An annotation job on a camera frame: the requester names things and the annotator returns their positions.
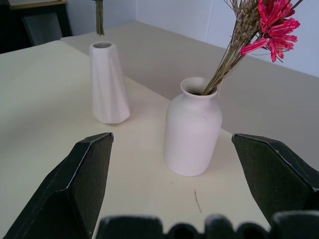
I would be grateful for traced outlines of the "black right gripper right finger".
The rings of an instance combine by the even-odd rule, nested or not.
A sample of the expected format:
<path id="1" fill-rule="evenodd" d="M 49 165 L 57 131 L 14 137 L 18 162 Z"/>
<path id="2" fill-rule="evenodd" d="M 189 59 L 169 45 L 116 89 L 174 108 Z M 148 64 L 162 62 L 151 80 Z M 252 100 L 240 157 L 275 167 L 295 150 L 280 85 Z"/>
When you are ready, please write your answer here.
<path id="1" fill-rule="evenodd" d="M 232 135 L 250 192 L 268 222 L 277 212 L 319 209 L 319 173 L 284 143 Z"/>

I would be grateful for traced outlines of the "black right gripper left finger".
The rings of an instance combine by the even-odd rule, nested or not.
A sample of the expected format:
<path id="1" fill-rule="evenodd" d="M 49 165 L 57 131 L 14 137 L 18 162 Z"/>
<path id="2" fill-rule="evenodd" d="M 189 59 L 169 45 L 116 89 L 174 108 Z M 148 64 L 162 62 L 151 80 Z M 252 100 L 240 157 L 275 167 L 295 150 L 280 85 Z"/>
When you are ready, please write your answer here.
<path id="1" fill-rule="evenodd" d="M 103 204 L 114 136 L 77 142 L 42 181 L 6 239 L 90 239 Z"/>

